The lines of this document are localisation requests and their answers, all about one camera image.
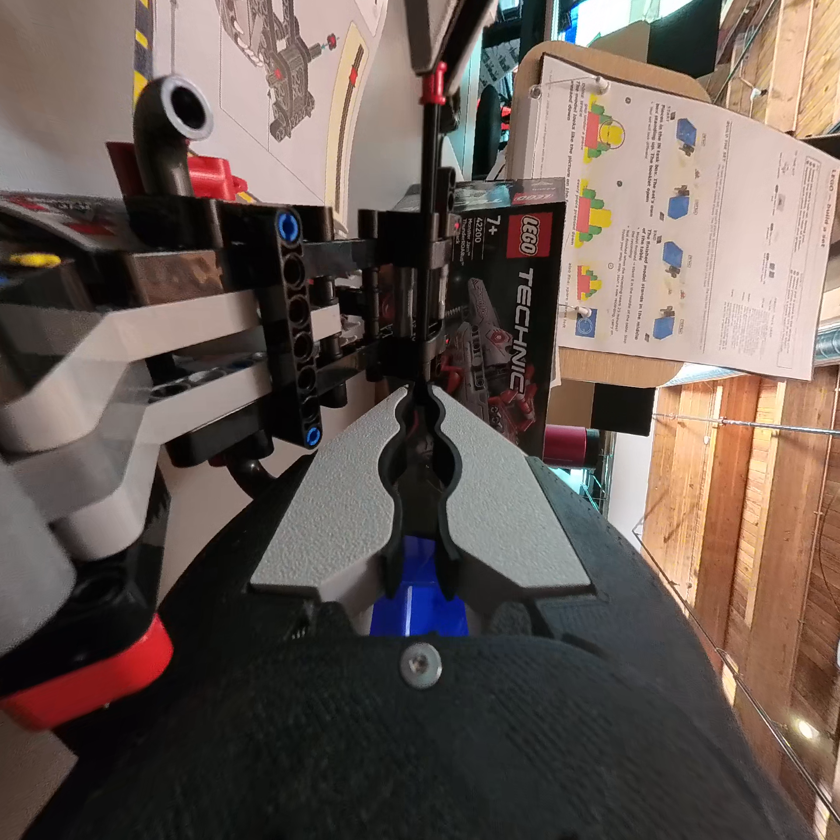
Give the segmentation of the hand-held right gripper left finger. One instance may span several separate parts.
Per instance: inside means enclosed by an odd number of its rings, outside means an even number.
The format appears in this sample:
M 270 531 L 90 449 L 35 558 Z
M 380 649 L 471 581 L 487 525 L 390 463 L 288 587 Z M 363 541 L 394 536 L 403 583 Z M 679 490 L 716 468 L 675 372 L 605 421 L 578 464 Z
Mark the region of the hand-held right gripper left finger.
M 258 592 L 342 607 L 368 636 L 374 605 L 402 580 L 413 388 L 384 401 L 321 446 L 249 580 Z

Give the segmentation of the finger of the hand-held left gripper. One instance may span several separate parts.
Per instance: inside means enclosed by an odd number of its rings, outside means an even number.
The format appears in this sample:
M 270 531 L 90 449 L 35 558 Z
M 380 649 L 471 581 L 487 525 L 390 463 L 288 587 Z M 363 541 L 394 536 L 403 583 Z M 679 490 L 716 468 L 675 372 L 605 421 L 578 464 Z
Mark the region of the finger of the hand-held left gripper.
M 469 57 L 481 30 L 496 14 L 498 1 L 429 1 L 427 69 L 439 62 L 455 72 Z
M 428 73 L 436 57 L 433 5 L 429 1 L 404 1 L 406 32 L 415 74 Z

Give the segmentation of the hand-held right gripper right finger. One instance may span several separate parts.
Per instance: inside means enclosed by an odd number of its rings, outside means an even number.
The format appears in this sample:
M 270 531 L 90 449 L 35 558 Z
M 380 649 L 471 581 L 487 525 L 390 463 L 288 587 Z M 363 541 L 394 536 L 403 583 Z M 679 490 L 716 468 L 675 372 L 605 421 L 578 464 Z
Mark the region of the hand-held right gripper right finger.
M 425 392 L 425 529 L 443 595 L 467 634 L 505 604 L 588 599 L 595 584 L 541 483 L 539 462 L 437 385 Z

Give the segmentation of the long black toy axle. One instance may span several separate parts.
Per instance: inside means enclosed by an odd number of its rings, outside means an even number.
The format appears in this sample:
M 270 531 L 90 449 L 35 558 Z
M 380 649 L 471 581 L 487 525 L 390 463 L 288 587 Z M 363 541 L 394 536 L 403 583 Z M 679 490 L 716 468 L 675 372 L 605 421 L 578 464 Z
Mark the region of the long black toy axle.
M 420 239 L 420 265 L 416 283 L 416 379 L 427 383 L 431 373 L 428 357 L 429 339 L 429 285 L 432 278 L 431 258 L 437 240 L 436 192 L 439 158 L 439 121 L 442 107 L 423 106 L 423 138 L 420 179 L 419 213 L 422 227 Z

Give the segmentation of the toy brick vehicle model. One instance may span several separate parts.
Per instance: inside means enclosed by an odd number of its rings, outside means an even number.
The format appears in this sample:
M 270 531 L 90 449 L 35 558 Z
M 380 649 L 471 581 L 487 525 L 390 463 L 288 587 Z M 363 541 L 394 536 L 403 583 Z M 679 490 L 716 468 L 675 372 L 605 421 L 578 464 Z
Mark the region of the toy brick vehicle model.
M 340 372 L 417 379 L 422 227 L 360 213 L 335 239 L 326 206 L 197 196 L 189 145 L 213 130 L 203 94 L 170 75 L 143 89 L 140 191 L 122 202 L 2 199 L 2 710 L 52 730 L 131 696 L 169 667 L 158 609 L 168 501 L 158 458 L 197 437 L 260 489 L 273 439 L 322 446 Z M 438 168 L 430 378 L 444 351 L 439 278 L 458 219 Z

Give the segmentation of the grey desk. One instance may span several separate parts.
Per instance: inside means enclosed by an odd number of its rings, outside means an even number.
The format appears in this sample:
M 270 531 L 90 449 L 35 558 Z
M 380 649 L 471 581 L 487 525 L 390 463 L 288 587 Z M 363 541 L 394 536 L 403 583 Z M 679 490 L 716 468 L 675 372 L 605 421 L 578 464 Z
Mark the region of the grey desk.
M 374 50 L 365 66 L 353 132 L 348 225 L 359 208 L 390 209 L 420 177 L 422 113 L 412 73 L 404 2 L 377 2 L 368 40 L 357 2 L 294 2 L 307 46 L 329 49 L 310 64 L 313 115 L 276 143 L 259 103 L 265 75 L 226 36 L 215 2 L 154 5 L 154 74 L 177 72 L 210 101 L 214 131 L 199 154 L 225 158 L 251 194 L 269 203 L 321 204 L 342 44 L 355 22 Z M 2 190 L 118 196 L 105 143 L 132 139 L 134 2 L 2 2 Z M 207 542 L 249 503 L 224 469 L 159 459 L 171 493 L 161 595 Z M 20 838 L 55 793 L 75 757 L 49 732 L 21 729 L 2 714 L 2 838 Z

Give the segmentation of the maroon cylindrical cup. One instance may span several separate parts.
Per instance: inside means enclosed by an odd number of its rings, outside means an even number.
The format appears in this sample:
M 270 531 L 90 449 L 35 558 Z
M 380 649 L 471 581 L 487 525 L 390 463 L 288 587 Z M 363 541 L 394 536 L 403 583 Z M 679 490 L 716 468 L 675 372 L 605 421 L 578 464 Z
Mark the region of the maroon cylindrical cup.
M 544 429 L 542 461 L 549 467 L 593 469 L 601 451 L 598 429 L 548 424 Z

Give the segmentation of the blue storage bin with tag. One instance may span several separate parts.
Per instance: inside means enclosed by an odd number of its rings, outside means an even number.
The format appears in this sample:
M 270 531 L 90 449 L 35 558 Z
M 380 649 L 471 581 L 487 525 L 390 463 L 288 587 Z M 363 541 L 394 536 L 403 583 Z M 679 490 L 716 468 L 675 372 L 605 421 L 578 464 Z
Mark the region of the blue storage bin with tag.
M 469 634 L 466 605 L 444 597 L 435 567 L 435 541 L 405 536 L 402 581 L 393 598 L 383 596 L 373 607 L 370 635 L 413 637 Z

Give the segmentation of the open building instruction booklet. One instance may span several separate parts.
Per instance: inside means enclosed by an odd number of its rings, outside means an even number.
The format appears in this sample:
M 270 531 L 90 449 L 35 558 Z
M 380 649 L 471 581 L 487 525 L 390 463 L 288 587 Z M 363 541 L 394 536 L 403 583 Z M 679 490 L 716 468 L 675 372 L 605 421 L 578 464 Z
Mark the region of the open building instruction booklet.
M 213 131 L 191 153 L 228 162 L 236 200 L 331 205 L 347 230 L 354 130 L 388 6 L 136 2 L 133 97 L 171 73 L 193 82 Z

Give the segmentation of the cardboard sign board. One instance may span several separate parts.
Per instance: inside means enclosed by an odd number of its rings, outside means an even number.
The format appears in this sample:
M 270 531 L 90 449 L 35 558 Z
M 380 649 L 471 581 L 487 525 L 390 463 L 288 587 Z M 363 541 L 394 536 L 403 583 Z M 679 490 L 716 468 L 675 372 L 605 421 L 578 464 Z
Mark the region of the cardboard sign board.
M 506 174 L 510 179 L 532 179 L 533 140 L 529 127 L 539 106 L 531 89 L 539 83 L 542 59 L 559 58 L 598 77 L 651 88 L 682 98 L 710 102 L 698 80 L 666 68 L 614 55 L 600 49 L 564 41 L 543 41 L 532 47 L 520 62 L 511 116 L 511 134 L 506 152 Z M 659 387 L 682 367 L 672 360 L 652 360 L 615 353 L 558 348 L 554 355 L 553 384 L 573 380 L 641 388 Z

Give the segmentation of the black toy set box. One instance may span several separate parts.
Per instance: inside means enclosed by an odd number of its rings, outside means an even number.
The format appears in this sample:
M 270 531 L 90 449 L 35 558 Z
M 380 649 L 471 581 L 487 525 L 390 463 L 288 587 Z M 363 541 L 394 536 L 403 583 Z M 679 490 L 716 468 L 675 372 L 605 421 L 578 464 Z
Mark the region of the black toy set box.
M 526 455 L 542 456 L 556 351 L 564 181 L 455 187 L 435 384 Z

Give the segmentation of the printed instruction sheet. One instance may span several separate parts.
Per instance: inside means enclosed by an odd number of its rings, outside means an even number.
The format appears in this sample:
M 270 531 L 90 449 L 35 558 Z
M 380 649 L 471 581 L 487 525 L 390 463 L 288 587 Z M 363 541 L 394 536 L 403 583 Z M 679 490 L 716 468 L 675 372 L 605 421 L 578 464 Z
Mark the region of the printed instruction sheet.
M 542 59 L 527 172 L 562 177 L 562 349 L 808 381 L 838 159 L 707 102 Z

